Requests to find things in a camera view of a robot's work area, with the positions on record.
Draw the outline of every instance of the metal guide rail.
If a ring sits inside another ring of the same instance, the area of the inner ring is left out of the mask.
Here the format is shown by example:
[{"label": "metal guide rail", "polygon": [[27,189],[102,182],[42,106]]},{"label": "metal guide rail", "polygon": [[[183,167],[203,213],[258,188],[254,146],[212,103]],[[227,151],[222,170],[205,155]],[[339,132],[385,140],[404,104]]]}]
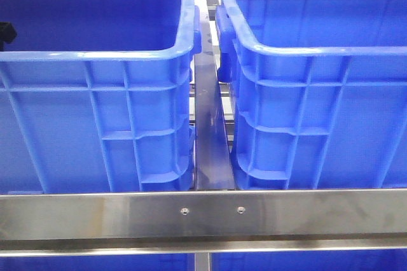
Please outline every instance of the metal guide rail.
[{"label": "metal guide rail", "polygon": [[195,56],[196,181],[186,192],[0,196],[0,256],[407,247],[407,189],[238,191],[206,0]]}]

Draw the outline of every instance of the screw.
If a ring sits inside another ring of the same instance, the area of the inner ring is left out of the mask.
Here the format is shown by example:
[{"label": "screw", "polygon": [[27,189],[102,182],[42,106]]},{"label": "screw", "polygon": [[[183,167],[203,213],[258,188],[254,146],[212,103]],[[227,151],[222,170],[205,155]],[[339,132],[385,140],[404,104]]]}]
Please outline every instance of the screw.
[{"label": "screw", "polygon": [[237,213],[238,214],[243,214],[244,212],[246,212],[246,208],[244,207],[244,206],[239,206],[238,208],[237,208]]},{"label": "screw", "polygon": [[186,207],[183,207],[183,208],[180,210],[180,213],[181,213],[182,215],[186,216],[186,215],[188,215],[188,214],[190,213],[190,209],[187,209]]}]

